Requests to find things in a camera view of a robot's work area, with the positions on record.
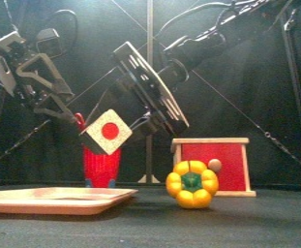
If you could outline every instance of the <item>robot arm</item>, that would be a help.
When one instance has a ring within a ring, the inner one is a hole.
[[[169,65],[158,72],[170,85],[188,78],[190,71],[204,59],[220,55],[244,41],[266,32],[278,21],[286,7],[301,5],[301,0],[258,0],[228,7],[233,15],[218,17],[216,25],[197,37],[181,37],[165,50]]]
[[[0,81],[21,104],[53,117],[74,122],[65,102],[73,94],[45,53],[29,49],[17,32],[0,39]]]

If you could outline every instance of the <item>red box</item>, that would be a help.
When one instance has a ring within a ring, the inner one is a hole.
[[[173,164],[198,160],[208,165],[212,159],[218,159],[222,167],[217,173],[217,196],[254,197],[256,193],[249,187],[246,144],[246,138],[173,139]]]

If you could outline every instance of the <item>black table surface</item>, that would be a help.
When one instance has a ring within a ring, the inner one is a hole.
[[[0,247],[301,247],[301,192],[258,189],[186,210],[164,187],[133,188],[97,215],[0,213]]]

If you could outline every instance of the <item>red cup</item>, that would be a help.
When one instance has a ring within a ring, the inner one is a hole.
[[[78,129],[84,130],[85,122],[80,113],[74,114]],[[116,149],[110,155],[94,154],[86,146],[84,146],[84,177],[85,181],[94,188],[106,188],[116,181],[118,173],[118,164],[121,157],[121,149]]]

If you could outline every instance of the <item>metal pole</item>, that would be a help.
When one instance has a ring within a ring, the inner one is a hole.
[[[284,41],[284,46],[285,46],[286,61],[288,61],[288,67],[289,67],[289,73],[290,73],[292,88],[293,88],[294,101],[296,101],[297,112],[298,112],[300,128],[301,128],[301,83],[300,83],[296,59],[293,55],[292,37],[290,37],[289,31],[284,30],[284,24],[286,23],[286,20],[288,18],[286,18],[286,13],[285,13],[280,19],[281,36],[282,36],[282,41]]]
[[[153,2],[148,0],[148,63],[152,66]],[[146,136],[146,183],[152,183],[152,136]]]

